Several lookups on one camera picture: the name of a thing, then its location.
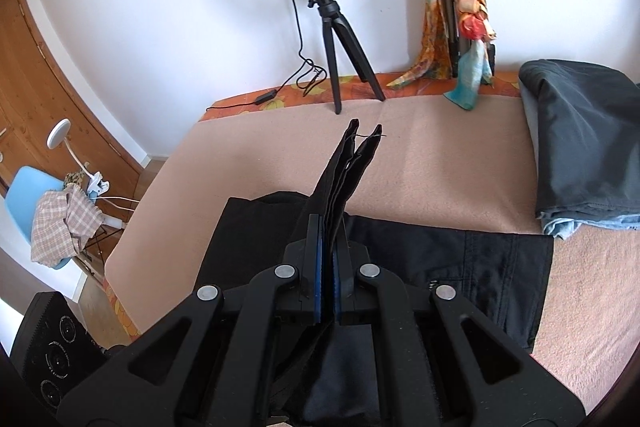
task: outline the black tripod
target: black tripod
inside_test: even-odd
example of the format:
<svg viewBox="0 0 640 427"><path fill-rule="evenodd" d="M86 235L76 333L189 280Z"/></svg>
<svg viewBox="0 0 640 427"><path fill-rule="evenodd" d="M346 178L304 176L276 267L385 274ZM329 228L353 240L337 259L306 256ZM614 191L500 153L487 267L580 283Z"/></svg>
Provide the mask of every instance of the black tripod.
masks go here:
<svg viewBox="0 0 640 427"><path fill-rule="evenodd" d="M348 20L340 12L340 6L335 0L309 0L308 6L313 8L318 6L318 11L322 17L322 38L326 51L326 61L329 66L329 76L331 78L331 90L334 94L335 114L340 114L342 110L342 100L340 99L340 82L338 80L338 65L335 60L335 32L340 39L342 47L353 64L361 81L368 82L373 89L378 100L385 100L385 94L378 83L376 74L369 64L358 38L354 33Z"/></svg>

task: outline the wooden floor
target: wooden floor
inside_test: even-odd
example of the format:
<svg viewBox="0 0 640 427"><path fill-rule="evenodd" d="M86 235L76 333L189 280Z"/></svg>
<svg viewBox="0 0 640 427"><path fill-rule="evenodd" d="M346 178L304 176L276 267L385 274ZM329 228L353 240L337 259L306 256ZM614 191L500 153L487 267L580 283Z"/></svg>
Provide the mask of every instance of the wooden floor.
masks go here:
<svg viewBox="0 0 640 427"><path fill-rule="evenodd" d="M138 185L134 193L134 199L140 200L144 196L149 185L160 171L164 160L151 160L145 170L140 174ZM130 344L129 335L118 321L107 295L93 279L88 278L84 283L78 305L86 323L87 331L102 347L111 347L116 344Z"/></svg>

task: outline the orange floral tablecloth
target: orange floral tablecloth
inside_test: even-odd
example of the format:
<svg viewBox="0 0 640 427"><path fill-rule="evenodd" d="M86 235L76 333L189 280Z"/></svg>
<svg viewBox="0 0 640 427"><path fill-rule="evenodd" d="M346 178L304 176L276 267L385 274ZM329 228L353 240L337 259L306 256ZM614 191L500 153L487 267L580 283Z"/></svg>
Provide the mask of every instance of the orange floral tablecloth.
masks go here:
<svg viewBox="0 0 640 427"><path fill-rule="evenodd" d="M422 78L415 80L411 84L407 84L396 89L386 87L387 84L393 82L401 73L383 73L378 75L378 81L383 86L383 91L387 98L402 98L406 96L424 96L443 94L454 88L455 79L450 80L431 80ZM247 94L233 96L226 100L216 102L214 106L236 105L240 103L251 103L260 94L270 91L263 89ZM282 107L294 107L297 105L305 105L308 103L333 103L334 99L331 93L329 81L326 80L319 86L316 86L307 96L302 96L303 91L295 85L285 86L274 100L265 102L261 105L246 105L242 107L231 107L224 109L209 109L200 121L215 120L226 116L234 116L245 112L255 112L262 110L278 109ZM492 86L480 86L480 94L496 94L501 96L519 97L518 75L517 73L497 73L493 79ZM373 99L374 95L369 84L362 83L357 76L343 76L340 78L340 95L342 100L367 100ZM133 321L127 315L123 305L116 297L107 279L102 283L113 310L122 327L127 332L132 341L138 338L142 333L136 328Z"/></svg>

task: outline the wooden door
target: wooden door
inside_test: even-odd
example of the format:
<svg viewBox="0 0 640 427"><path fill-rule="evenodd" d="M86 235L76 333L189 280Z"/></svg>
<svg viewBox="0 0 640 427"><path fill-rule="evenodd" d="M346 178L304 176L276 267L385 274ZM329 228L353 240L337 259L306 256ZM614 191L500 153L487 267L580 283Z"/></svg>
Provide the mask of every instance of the wooden door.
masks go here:
<svg viewBox="0 0 640 427"><path fill-rule="evenodd" d="M47 148L47 136L63 118L71 121L68 140L80 161L89 162L90 172L100 171L110 182L105 196L133 198L142 167L70 86L37 31L25 0L0 0L0 130L7 129L0 136L0 178L6 185L11 185L23 165L59 179L79 170L64 144ZM98 206L106 214L129 219L130 212L105 201Z"/></svg>

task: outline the folded gray clothing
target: folded gray clothing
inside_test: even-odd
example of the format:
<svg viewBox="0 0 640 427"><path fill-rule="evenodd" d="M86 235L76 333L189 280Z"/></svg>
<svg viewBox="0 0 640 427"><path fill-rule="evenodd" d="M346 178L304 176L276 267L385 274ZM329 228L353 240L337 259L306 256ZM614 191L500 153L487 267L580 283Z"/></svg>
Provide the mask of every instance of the folded gray clothing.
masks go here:
<svg viewBox="0 0 640 427"><path fill-rule="evenodd" d="M640 87L568 60L527 62L519 80L543 232L566 239L582 223L640 230Z"/></svg>

